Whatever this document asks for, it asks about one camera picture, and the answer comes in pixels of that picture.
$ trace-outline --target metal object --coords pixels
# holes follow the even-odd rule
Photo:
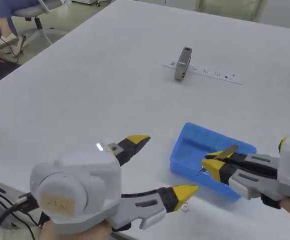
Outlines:
[[[238,149],[238,145],[234,144],[234,145],[231,145],[229,148],[223,150],[220,154],[218,154],[217,156],[214,157],[214,159],[217,159],[217,160],[223,160],[225,159],[227,156],[229,156],[230,154],[234,153],[235,151],[237,151]],[[199,176],[201,173],[204,173],[206,172],[207,169],[205,169],[204,167],[202,167],[199,172],[197,173],[196,176]]]
[[[181,206],[181,211],[183,211],[184,213],[187,213],[189,211],[189,207],[188,207],[188,201],[186,201],[182,206]]]
[[[236,145],[236,144],[231,145],[229,148],[226,148],[220,154],[218,154],[216,157],[214,157],[214,159],[223,160],[226,157],[228,157],[230,154],[233,154],[235,151],[237,151],[237,149],[238,149],[238,145]]]
[[[175,71],[175,79],[177,81],[182,81],[184,79],[189,63],[190,63],[192,51],[193,50],[190,47],[185,47],[182,50],[180,57],[177,61],[176,71]]]

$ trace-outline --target blue container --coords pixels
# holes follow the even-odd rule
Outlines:
[[[238,145],[238,153],[257,153],[257,149],[250,144],[188,122],[174,146],[170,157],[170,170],[198,185],[211,188],[232,201],[237,201],[241,196],[232,191],[228,185],[213,180],[208,172],[197,175],[202,168],[201,161],[207,153],[222,151],[232,144]]]

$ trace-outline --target chair leg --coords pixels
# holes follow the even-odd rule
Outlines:
[[[51,42],[51,40],[49,39],[49,37],[47,36],[45,30],[41,29],[41,30],[40,30],[40,35],[46,39],[46,41],[48,42],[49,45],[52,45],[52,44],[53,44],[53,43]]]
[[[61,30],[56,30],[56,29],[44,29],[44,32],[47,34],[47,35],[61,35],[61,36],[64,36],[66,35],[68,32],[66,31],[61,31]]]
[[[28,45],[31,41],[35,40],[36,38],[38,38],[40,36],[41,35],[40,35],[39,31],[34,32],[32,35],[30,35],[29,37],[26,38],[23,47]]]
[[[32,35],[37,29],[27,29],[19,33],[19,35]]]

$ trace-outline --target silver device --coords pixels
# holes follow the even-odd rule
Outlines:
[[[193,50],[190,47],[184,47],[182,50],[176,64],[175,79],[177,81],[182,81],[184,79],[190,63],[192,51]]]

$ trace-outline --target cable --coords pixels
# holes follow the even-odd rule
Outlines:
[[[13,203],[7,198],[7,197],[5,197],[3,194],[0,194],[0,198],[2,198],[2,199],[4,199],[6,202],[8,202],[8,204],[10,204],[11,206],[13,205]],[[30,215],[30,214],[28,214],[28,213],[26,213],[26,212],[23,212],[23,211],[20,211],[22,214],[25,214],[26,216],[28,216],[29,217],[29,219],[35,224],[35,226],[37,226],[38,227],[38,223],[33,219],[33,217]]]
[[[6,205],[0,200],[0,205],[6,209],[6,211],[4,211],[4,213],[0,216],[0,226],[1,224],[4,222],[4,220],[8,217],[8,215],[12,215],[15,219],[17,219],[18,221],[20,221],[22,224],[24,224],[27,229],[29,230],[30,232],[30,235],[32,237],[33,240],[35,240],[35,236],[30,228],[30,226],[25,222],[23,221],[22,219],[20,219],[19,217],[17,217],[15,214],[13,214],[13,212],[16,212],[20,206],[22,204],[24,204],[25,202],[21,202],[21,203],[18,203],[16,202],[14,205],[12,205],[10,208],[6,207]]]
[[[16,54],[13,52],[13,49],[11,49],[11,45],[10,44],[8,44],[7,42],[5,42],[4,40],[3,40],[3,38],[2,37],[0,37],[0,39],[5,43],[5,44],[7,44],[7,46],[9,47],[9,49],[10,49],[10,51],[11,51],[11,53],[14,55],[14,57],[16,58],[16,64],[19,62],[19,57],[18,56],[16,56]]]

